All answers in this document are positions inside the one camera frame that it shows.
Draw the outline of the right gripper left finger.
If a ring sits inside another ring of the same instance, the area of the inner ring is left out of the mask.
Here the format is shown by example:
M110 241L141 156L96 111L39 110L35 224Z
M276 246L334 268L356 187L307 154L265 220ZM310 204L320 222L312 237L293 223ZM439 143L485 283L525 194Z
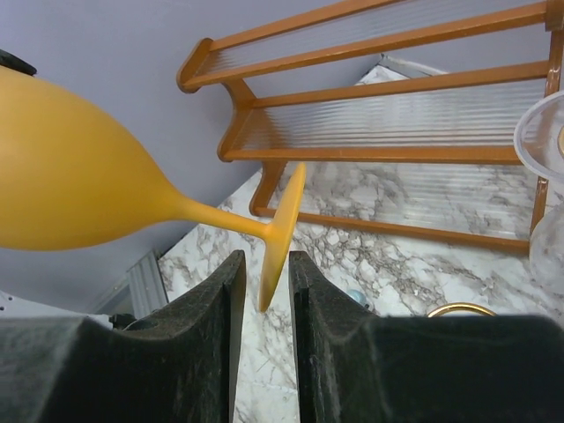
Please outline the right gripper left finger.
M3 319L2 421L231 421L245 289L235 250L123 330L82 316Z

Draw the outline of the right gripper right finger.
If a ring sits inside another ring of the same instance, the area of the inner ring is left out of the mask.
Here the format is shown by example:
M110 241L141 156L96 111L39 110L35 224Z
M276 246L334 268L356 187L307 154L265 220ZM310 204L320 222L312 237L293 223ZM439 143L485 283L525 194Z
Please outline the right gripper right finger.
M380 317L289 256L304 422L560 422L563 330L534 315Z

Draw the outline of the orange plastic goblet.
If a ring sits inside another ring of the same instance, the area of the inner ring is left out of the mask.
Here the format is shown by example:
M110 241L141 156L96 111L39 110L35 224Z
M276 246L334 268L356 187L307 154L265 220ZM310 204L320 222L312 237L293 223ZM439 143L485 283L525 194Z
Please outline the orange plastic goblet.
M258 237L265 253L258 307L270 306L305 185L299 164L264 224L183 195L111 115L74 93L1 70L1 244L66 250L114 241L147 226L189 220Z

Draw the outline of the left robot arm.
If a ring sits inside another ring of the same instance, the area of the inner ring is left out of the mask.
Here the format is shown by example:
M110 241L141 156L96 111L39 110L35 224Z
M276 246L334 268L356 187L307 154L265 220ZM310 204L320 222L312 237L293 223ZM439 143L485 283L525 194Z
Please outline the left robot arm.
M2 49L0 50L0 65L32 77L37 73L36 68L31 64Z

